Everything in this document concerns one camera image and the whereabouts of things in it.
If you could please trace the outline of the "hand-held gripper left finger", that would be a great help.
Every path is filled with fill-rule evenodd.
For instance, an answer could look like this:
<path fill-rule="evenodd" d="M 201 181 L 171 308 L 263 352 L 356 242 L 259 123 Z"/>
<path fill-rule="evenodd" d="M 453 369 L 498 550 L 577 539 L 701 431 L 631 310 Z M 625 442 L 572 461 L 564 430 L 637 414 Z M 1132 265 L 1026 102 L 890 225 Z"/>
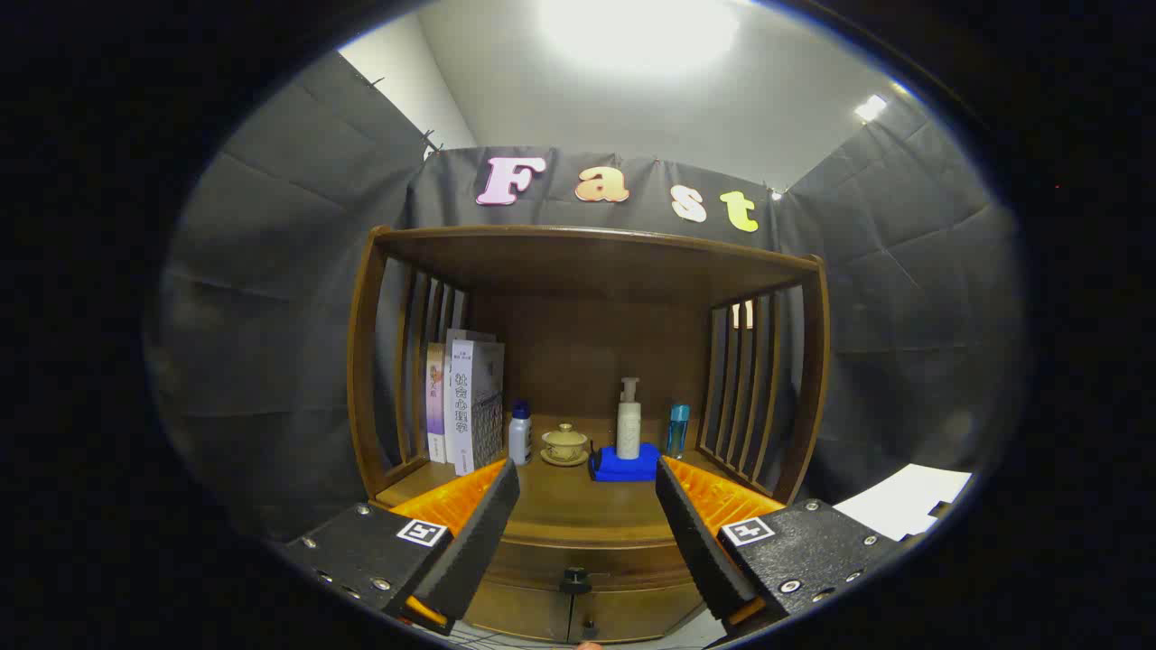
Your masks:
<path fill-rule="evenodd" d="M 447 636 L 465 618 L 520 497 L 492 461 L 401 505 L 356 503 L 286 542 L 286 563 L 363 608 Z"/>

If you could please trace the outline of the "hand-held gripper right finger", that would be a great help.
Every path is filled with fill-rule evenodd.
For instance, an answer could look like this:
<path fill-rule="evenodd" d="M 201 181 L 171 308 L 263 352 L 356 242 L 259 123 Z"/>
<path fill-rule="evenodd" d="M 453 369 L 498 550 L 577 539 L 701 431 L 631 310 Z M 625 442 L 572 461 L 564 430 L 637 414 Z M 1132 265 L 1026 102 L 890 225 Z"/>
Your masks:
<path fill-rule="evenodd" d="M 817 608 L 904 551 L 821 498 L 781 505 L 666 456 L 654 489 L 686 568 L 728 637 Z"/>

